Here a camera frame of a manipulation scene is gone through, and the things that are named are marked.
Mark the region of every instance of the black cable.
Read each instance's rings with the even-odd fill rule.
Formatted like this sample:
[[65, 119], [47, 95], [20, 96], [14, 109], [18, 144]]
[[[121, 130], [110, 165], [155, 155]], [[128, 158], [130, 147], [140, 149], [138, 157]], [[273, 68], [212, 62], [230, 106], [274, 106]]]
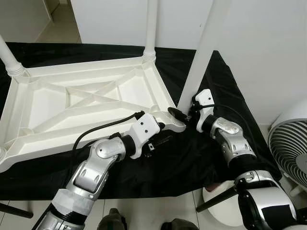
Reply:
[[231, 108], [231, 107], [229, 107], [227, 105], [224, 105], [224, 104], [201, 105], [200, 106], [200, 110], [204, 109], [204, 108], [210, 108], [210, 107], [221, 107], [221, 108], [229, 109], [230, 111], [234, 112], [236, 115], [238, 115], [241, 118], [241, 120], [245, 123], [246, 128], [248, 129], [248, 132], [250, 134], [250, 138], [251, 138], [251, 140], [253, 142], [253, 145], [254, 145], [254, 151], [255, 151], [256, 155], [258, 156], [259, 154], [258, 154], [258, 150], [257, 150], [256, 141], [254, 139], [254, 135], [253, 135], [253, 133], [252, 133], [252, 131], [251, 131], [247, 121], [244, 119], [244, 117], [237, 110], [235, 110], [235, 109], [233, 109], [233, 108]]
[[[72, 170], [73, 170], [74, 160], [75, 160], [75, 157], [76, 157], [76, 149], [77, 149], [77, 146], [78, 146], [80, 140], [81, 140], [84, 136], [86, 136], [87, 134], [92, 133], [92, 132], [94, 132], [94, 131], [97, 131], [97, 130], [99, 130], [99, 129], [106, 128], [106, 127], [113, 126], [113, 125], [117, 125], [117, 124], [119, 124], [119, 123], [123, 123], [123, 122], [125, 122], [125, 121], [128, 121], [128, 120], [134, 118], [134, 117], [137, 118], [137, 119], [139, 119], [139, 118], [140, 118], [142, 115], [144, 115], [144, 114], [145, 114], [144, 111], [137, 112], [137, 113], [134, 113], [134, 114], [132, 114], [132, 115], [126, 117], [126, 118], [123, 118], [123, 119], [121, 119], [121, 120], [114, 121], [114, 122], [111, 122], [111, 123], [108, 123], [108, 124], [105, 124], [105, 125], [102, 125], [102, 126], [98, 126], [98, 127], [89, 129], [89, 130], [87, 130], [86, 132], [82, 133], [82, 134], [76, 139], [76, 141], [75, 141], [75, 143], [74, 143], [74, 145], [73, 145], [73, 147], [72, 147], [71, 162], [70, 162], [70, 167], [69, 167], [69, 171], [68, 171], [68, 180], [72, 177]], [[64, 182], [65, 182], [65, 183], [64, 183], [64, 186], [65, 186], [65, 185], [68, 183], [67, 178], [65, 179]]]
[[92, 141], [88, 142], [88, 143], [87, 143], [86, 145], [84, 145], [84, 146], [82, 147], [82, 149], [80, 149], [80, 150], [82, 151], [84, 148], [89, 147], [90, 145], [94, 144], [96, 141], [98, 141], [98, 140], [92, 140]]

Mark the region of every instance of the white wall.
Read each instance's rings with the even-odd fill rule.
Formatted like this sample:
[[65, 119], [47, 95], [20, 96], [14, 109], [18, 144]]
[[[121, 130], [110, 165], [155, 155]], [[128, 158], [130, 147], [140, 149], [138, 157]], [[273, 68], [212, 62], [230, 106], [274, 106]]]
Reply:
[[43, 0], [0, 0], [0, 34], [6, 42], [35, 42], [49, 21]]
[[234, 0], [217, 48], [260, 124], [307, 97], [305, 0]]
[[[83, 43], [145, 45], [147, 0], [72, 0]], [[197, 47], [212, 0], [160, 0], [158, 47]]]

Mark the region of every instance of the doorway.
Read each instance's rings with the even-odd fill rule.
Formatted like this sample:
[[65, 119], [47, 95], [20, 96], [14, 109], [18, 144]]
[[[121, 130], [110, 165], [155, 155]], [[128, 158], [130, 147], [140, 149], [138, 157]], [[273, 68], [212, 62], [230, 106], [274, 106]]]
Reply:
[[41, 34], [40, 43], [81, 43], [70, 0], [45, 0], [52, 23]]

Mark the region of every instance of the floor tile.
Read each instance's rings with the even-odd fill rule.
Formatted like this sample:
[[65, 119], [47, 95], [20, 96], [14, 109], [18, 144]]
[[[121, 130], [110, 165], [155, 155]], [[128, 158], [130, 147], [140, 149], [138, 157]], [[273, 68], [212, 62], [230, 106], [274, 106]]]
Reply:
[[260, 128], [260, 131], [261, 131], [265, 141], [268, 143], [270, 125], [258, 125], [258, 126]]
[[[4, 205], [8, 205], [9, 204], [9, 200], [0, 200], [0, 203], [2, 203]], [[0, 212], [0, 224], [2, 222], [3, 217], [4, 217], [4, 212]]]
[[[203, 203], [202, 189], [193, 191], [195, 206]], [[245, 230], [244, 226], [229, 227], [217, 221], [208, 210], [197, 213], [200, 230]]]
[[51, 25], [37, 42], [40, 43], [76, 43], [79, 38], [77, 23], [57, 22]]
[[113, 207], [126, 218], [131, 230], [159, 230], [164, 222], [175, 218], [198, 226], [192, 192], [178, 197], [106, 200], [104, 216]]
[[10, 206], [17, 207], [22, 210], [33, 211], [34, 216], [31, 219], [28, 219], [5, 213], [0, 225], [0, 230], [32, 229], [38, 218], [42, 215], [49, 204], [49, 200], [10, 201]]
[[80, 36], [79, 36], [79, 38], [78, 38], [78, 40], [77, 40], [77, 43], [78, 43], [78, 44], [81, 44], [81, 43], [82, 43], [81, 37], [80, 37]]
[[103, 217], [104, 205], [105, 205], [105, 200], [97, 200], [94, 203], [92, 211], [85, 221], [84, 230], [95, 230], [95, 229], [97, 229], [98, 224]]
[[56, 22], [76, 22], [72, 7], [60, 4], [52, 13], [52, 19]]

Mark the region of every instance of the white pipe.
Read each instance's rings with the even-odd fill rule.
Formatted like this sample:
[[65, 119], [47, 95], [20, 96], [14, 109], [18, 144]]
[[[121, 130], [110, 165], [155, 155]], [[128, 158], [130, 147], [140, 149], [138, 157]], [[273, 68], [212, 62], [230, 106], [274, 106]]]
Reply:
[[231, 0], [213, 0], [207, 23], [178, 103], [178, 109], [185, 114], [188, 113], [192, 97], [197, 93], [201, 84], [230, 5]]
[[11, 77], [23, 75], [25, 69], [20, 62], [16, 60], [2, 36], [0, 35], [0, 58], [5, 65], [8, 75]]
[[146, 61], [155, 60], [155, 31], [157, 24], [158, 0], [148, 0], [147, 3], [147, 28], [146, 28], [146, 45], [143, 58]]

